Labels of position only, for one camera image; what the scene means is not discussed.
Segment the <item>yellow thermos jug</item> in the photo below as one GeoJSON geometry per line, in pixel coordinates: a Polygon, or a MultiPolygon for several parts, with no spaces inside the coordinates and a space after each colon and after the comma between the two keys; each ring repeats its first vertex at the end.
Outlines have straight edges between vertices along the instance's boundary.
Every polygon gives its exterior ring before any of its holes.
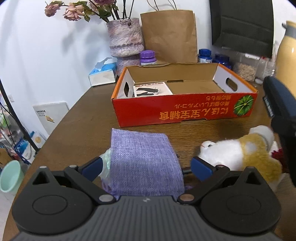
{"type": "Polygon", "coordinates": [[[285,35],[280,43],[276,58],[276,78],[282,82],[295,97],[296,92],[296,38],[295,22],[282,24],[285,35]]]}

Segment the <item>purple textured vase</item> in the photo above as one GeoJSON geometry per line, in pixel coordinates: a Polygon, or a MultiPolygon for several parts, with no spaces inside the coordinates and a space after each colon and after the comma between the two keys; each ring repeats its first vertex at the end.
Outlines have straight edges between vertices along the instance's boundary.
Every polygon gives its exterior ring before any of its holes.
{"type": "Polygon", "coordinates": [[[126,66],[140,65],[139,54],[144,51],[144,41],[138,18],[113,20],[107,24],[110,53],[117,59],[117,73],[126,66]]]}

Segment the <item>purple woven cloth pouch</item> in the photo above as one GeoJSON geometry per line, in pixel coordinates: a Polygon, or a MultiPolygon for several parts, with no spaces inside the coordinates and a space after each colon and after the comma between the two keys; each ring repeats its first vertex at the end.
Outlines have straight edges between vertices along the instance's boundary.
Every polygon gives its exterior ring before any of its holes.
{"type": "Polygon", "coordinates": [[[177,154],[164,133],[112,129],[109,185],[111,195],[172,196],[185,192],[177,154]]]}

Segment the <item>white and tan plush toy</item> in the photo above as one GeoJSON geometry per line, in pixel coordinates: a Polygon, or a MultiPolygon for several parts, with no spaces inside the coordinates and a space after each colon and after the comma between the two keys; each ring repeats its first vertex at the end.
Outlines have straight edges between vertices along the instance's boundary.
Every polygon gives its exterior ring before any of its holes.
{"type": "Polygon", "coordinates": [[[266,150],[264,139],[256,133],[251,133],[238,139],[216,143],[205,141],[200,147],[198,157],[213,166],[224,165],[231,171],[255,167],[275,191],[282,180],[282,166],[269,152],[266,150]]]}

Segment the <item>mint green bucket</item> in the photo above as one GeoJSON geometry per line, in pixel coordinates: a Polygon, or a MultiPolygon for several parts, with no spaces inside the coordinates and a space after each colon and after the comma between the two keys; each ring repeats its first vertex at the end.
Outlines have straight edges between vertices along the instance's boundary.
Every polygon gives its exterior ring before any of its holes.
{"type": "Polygon", "coordinates": [[[19,161],[13,160],[7,163],[1,172],[0,187],[3,193],[15,195],[24,179],[19,161]]]}

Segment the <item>purple lid bottle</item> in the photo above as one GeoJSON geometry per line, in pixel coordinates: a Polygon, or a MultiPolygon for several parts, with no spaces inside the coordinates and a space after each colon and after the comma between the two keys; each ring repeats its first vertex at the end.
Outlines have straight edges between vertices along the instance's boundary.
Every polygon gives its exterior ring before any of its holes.
{"type": "Polygon", "coordinates": [[[140,57],[141,65],[152,65],[152,64],[156,64],[157,62],[156,54],[155,54],[155,51],[153,50],[141,51],[139,54],[139,57],[140,57]]]}

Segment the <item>small white bottle cap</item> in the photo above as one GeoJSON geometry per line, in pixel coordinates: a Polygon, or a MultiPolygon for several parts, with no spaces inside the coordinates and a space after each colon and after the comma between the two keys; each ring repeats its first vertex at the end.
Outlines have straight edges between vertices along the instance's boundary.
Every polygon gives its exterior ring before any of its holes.
{"type": "Polygon", "coordinates": [[[263,84],[263,80],[259,79],[259,78],[255,78],[255,83],[258,85],[262,85],[263,84]]]}

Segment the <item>dark blue jar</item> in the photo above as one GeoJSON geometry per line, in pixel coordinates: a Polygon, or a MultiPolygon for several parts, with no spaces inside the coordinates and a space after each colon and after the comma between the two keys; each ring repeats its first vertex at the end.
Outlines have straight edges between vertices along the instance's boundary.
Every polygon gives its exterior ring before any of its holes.
{"type": "Polygon", "coordinates": [[[224,54],[215,54],[212,59],[212,63],[219,63],[224,65],[225,67],[232,69],[232,64],[230,62],[230,57],[224,54]]]}

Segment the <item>navy blue zip case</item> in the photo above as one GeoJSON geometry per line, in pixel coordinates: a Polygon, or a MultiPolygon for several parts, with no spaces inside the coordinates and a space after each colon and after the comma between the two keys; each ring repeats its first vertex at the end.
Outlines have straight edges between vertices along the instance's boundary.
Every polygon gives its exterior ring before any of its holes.
{"type": "Polygon", "coordinates": [[[280,138],[290,178],[295,184],[295,97],[275,77],[264,78],[263,89],[271,127],[280,138]]]}

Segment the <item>clear container with seeds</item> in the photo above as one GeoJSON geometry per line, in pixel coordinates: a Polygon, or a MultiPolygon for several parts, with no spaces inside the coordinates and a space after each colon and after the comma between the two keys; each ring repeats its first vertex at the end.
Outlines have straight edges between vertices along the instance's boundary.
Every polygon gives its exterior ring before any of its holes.
{"type": "Polygon", "coordinates": [[[254,82],[260,57],[237,52],[234,57],[233,71],[248,82],[254,82]]]}

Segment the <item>iridescent plastic wrap ball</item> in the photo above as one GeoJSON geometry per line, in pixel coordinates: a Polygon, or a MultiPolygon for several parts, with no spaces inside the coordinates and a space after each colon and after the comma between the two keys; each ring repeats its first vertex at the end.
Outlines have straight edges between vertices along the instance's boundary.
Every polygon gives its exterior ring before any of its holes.
{"type": "Polygon", "coordinates": [[[111,166],[111,148],[99,156],[102,159],[102,171],[98,175],[102,182],[109,185],[110,182],[110,166],[111,166]]]}

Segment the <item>red orange cardboard box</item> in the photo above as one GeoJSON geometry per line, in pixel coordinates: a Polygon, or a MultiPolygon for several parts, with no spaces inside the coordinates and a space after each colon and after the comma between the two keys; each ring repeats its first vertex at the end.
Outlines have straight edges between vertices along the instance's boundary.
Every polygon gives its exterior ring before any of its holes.
{"type": "Polygon", "coordinates": [[[121,127],[250,116],[258,91],[217,63],[124,68],[111,100],[121,127]],[[133,86],[165,82],[173,95],[134,97],[133,86]]]}

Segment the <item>blue lid white bottle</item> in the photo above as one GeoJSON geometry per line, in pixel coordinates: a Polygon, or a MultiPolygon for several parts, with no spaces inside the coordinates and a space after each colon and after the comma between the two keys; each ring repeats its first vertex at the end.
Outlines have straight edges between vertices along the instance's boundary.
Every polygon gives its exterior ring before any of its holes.
{"type": "Polygon", "coordinates": [[[199,63],[211,63],[212,62],[212,52],[210,49],[199,49],[198,62],[199,63]]]}

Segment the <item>brown paper bag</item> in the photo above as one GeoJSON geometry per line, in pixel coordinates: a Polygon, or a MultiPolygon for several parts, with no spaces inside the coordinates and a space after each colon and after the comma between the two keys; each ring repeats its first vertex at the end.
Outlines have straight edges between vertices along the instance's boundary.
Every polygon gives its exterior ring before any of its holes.
{"type": "Polygon", "coordinates": [[[196,63],[197,29],[193,11],[177,9],[175,1],[168,1],[172,10],[141,13],[142,34],[145,47],[155,51],[163,63],[196,63]]]}

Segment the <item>black paper bag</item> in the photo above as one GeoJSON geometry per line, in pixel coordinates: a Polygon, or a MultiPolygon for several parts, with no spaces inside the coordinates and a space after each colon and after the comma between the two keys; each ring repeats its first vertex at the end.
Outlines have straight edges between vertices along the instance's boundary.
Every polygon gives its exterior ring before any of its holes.
{"type": "Polygon", "coordinates": [[[209,4],[212,45],[240,53],[272,57],[272,1],[212,0],[209,4]]]}

